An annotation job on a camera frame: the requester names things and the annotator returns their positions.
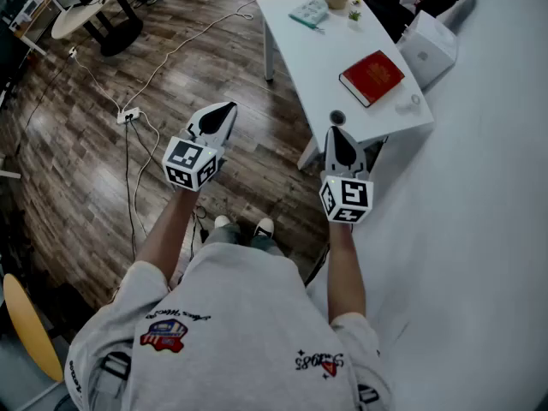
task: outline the wooden floor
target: wooden floor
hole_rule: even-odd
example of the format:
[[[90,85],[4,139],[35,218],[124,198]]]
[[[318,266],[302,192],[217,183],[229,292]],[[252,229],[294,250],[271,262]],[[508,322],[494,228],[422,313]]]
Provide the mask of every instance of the wooden floor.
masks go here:
[[[216,19],[251,0],[163,0],[137,9],[145,26],[123,53],[105,58],[82,28],[67,39],[47,33],[39,58],[18,87],[0,118],[0,152],[15,153],[9,167],[22,173],[12,182],[18,206],[36,253],[35,263],[56,283],[73,284],[95,308],[109,300],[132,261],[131,228],[125,183],[125,128],[116,125],[116,107],[95,87],[89,74],[66,63],[71,46],[101,86],[125,104],[176,48]],[[117,3],[105,10],[113,22],[123,20]],[[327,241],[327,223],[319,201],[319,170],[296,168],[311,132],[295,89],[276,55],[275,79],[263,76],[263,42],[259,9],[242,12],[252,21],[232,16],[218,23],[169,58],[151,85],[132,103],[145,111],[161,134],[155,159],[161,160],[170,137],[199,108],[222,101],[238,104],[238,117],[222,171],[207,185],[200,205],[204,225],[212,229],[219,214],[228,213],[249,233],[264,216],[276,223],[275,238],[304,277]],[[65,65],[23,129],[51,78]],[[155,134],[139,120],[135,126],[149,148]],[[128,128],[129,188],[133,197],[145,150]],[[172,192],[164,174],[151,164],[142,176],[137,208],[147,230]],[[145,234],[135,221],[136,243]],[[184,241],[180,267],[188,263],[192,224]],[[194,250],[200,248],[196,236]]]

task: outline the small green plant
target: small green plant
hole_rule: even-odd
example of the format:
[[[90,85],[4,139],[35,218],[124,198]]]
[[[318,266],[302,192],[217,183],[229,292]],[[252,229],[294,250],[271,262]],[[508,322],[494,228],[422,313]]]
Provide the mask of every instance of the small green plant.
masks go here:
[[[357,10],[351,10],[348,13],[348,17],[349,17],[350,20],[358,21],[361,17],[361,12],[359,12]]]

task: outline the forearm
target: forearm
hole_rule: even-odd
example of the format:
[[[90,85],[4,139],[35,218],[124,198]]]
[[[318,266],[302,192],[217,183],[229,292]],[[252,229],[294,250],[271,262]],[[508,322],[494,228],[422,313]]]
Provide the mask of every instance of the forearm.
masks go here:
[[[327,305],[330,322],[344,313],[366,315],[366,289],[350,226],[330,223],[330,260]]]
[[[137,254],[136,260],[144,260],[155,265],[168,281],[177,267],[188,220],[198,195],[198,192],[178,189]]]

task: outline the power outlet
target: power outlet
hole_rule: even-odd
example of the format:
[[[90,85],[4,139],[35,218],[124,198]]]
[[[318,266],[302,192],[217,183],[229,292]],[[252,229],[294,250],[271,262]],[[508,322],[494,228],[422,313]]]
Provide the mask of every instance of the power outlet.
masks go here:
[[[116,123],[118,125],[123,125],[124,123],[127,123],[129,121],[139,118],[139,115],[140,115],[139,107],[132,108],[131,110],[127,110],[127,111],[122,111],[120,114],[118,114],[118,119],[116,120]]]

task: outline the shirt sleeve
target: shirt sleeve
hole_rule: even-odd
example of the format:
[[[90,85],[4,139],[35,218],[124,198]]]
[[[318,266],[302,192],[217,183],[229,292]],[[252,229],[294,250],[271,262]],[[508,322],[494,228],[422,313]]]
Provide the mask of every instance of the shirt sleeve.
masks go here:
[[[362,410],[390,409],[390,387],[384,375],[377,334],[359,313],[345,313],[331,322],[331,328],[346,348],[354,368]]]
[[[78,332],[68,350],[65,379],[79,410],[116,409],[121,403],[131,368],[135,326],[168,293],[165,276],[156,266],[136,262],[129,267],[114,300]]]

